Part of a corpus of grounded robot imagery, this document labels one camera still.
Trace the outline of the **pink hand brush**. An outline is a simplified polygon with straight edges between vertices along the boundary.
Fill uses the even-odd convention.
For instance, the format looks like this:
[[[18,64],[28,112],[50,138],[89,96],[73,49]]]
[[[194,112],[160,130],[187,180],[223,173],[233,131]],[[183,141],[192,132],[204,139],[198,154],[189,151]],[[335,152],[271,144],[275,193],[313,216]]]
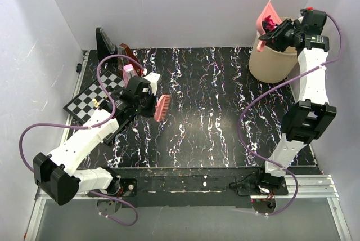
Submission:
[[[154,120],[156,120],[157,122],[162,122],[165,119],[169,109],[170,101],[171,95],[162,95],[159,98],[155,107]]]

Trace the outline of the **pink plastic dustpan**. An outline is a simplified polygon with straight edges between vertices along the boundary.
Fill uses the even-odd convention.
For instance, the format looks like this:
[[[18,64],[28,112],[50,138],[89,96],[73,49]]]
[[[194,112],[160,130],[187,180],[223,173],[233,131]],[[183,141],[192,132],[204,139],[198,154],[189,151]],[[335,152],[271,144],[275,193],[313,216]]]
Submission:
[[[265,35],[267,32],[270,32],[281,23],[281,18],[272,6],[271,0],[269,0],[256,21],[258,42],[256,42],[255,45],[258,52],[262,52],[266,45],[265,41],[261,41],[259,37],[261,35]]]

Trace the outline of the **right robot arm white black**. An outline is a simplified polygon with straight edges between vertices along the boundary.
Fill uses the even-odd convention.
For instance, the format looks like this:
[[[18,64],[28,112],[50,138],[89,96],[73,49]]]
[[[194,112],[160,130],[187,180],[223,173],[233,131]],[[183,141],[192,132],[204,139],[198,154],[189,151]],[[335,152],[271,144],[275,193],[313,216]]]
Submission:
[[[264,195],[281,187],[286,169],[298,152],[319,139],[337,113],[336,107],[329,104],[326,93],[324,63],[330,42],[322,31],[327,14],[313,8],[302,9],[300,13],[301,18],[286,19],[259,37],[277,52],[295,48],[301,76],[298,100],[281,123],[280,142],[256,173],[255,189]]]

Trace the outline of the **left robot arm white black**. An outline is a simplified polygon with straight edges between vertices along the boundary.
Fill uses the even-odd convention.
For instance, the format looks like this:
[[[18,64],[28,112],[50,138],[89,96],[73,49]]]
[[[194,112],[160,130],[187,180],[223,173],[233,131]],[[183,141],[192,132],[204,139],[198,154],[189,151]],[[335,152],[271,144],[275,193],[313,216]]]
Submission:
[[[105,100],[72,137],[48,155],[33,159],[35,183],[58,205],[68,203],[80,192],[101,190],[108,196],[120,188],[120,179],[109,168],[79,170],[83,159],[101,142],[119,131],[135,116],[153,117],[160,74],[134,76],[126,87],[111,93],[112,104]]]

